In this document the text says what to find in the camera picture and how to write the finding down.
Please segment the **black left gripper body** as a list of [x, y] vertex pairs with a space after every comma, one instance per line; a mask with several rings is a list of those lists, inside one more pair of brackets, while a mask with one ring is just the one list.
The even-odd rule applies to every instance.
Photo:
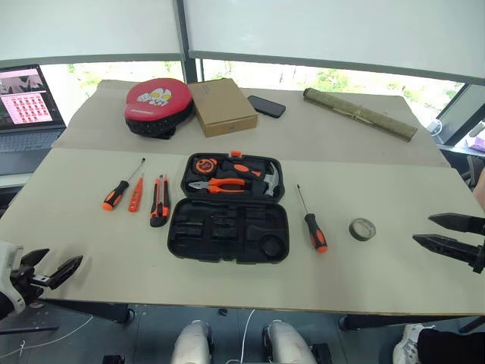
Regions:
[[11, 302], [13, 304], [31, 304], [37, 300], [44, 289], [33, 282], [35, 268], [32, 265], [20, 265], [11, 271], [11, 284], [14, 289]]

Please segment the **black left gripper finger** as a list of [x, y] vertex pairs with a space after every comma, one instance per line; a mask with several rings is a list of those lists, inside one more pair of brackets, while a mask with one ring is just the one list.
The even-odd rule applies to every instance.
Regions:
[[20, 260], [20, 267], [23, 270], [34, 269], [35, 266], [42, 261], [42, 259], [49, 252], [49, 249], [36, 249], [26, 255]]
[[68, 278], [70, 278], [80, 267], [83, 256], [75, 256], [60, 265], [46, 281], [46, 286], [52, 290], [59, 288]]

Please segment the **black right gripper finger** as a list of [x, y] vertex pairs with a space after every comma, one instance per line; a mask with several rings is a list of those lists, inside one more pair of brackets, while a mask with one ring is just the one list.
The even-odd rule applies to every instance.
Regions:
[[412, 238], [432, 253], [466, 262], [475, 273], [481, 274], [484, 270], [483, 244], [472, 246], [438, 234], [415, 234]]
[[484, 218], [458, 213], [441, 213], [431, 215], [428, 219], [448, 230], [484, 235]]

